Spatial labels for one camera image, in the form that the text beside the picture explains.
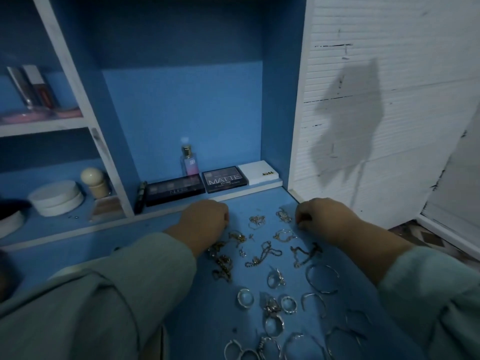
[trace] perfume bottle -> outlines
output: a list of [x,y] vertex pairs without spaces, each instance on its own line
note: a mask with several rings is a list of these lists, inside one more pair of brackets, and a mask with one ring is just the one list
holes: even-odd
[[192,152],[192,146],[189,144],[182,145],[181,151],[183,153],[181,157],[183,174],[186,176],[193,176],[199,173],[197,157]]

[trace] hand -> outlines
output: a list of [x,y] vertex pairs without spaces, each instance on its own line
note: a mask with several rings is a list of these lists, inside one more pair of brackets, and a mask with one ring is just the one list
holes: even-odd
[[300,203],[295,221],[301,230],[321,236],[336,246],[352,232],[353,226],[362,222],[350,208],[331,198],[314,198]]
[[204,199],[189,205],[182,212],[180,221],[164,232],[183,242],[198,257],[220,238],[229,220],[226,204]]

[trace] person's left hand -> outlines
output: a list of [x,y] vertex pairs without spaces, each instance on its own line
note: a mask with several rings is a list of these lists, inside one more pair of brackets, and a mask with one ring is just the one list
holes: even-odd
[[180,221],[164,232],[183,242],[198,257],[220,238],[229,221],[226,204],[204,199],[189,205]]

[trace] rolled-up sleeve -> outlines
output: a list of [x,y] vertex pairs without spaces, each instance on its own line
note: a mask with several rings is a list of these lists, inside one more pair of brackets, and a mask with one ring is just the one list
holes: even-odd
[[387,312],[431,359],[480,359],[480,273],[417,247],[396,260],[378,290]]
[[2,359],[136,359],[187,294],[196,261],[155,233],[0,306]]

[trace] black eyeshadow palette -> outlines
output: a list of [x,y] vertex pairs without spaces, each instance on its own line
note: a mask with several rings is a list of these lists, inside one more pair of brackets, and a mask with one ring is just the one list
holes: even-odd
[[147,184],[145,205],[160,205],[205,193],[199,174]]
[[203,181],[208,193],[229,190],[248,184],[247,178],[236,166],[203,172]]

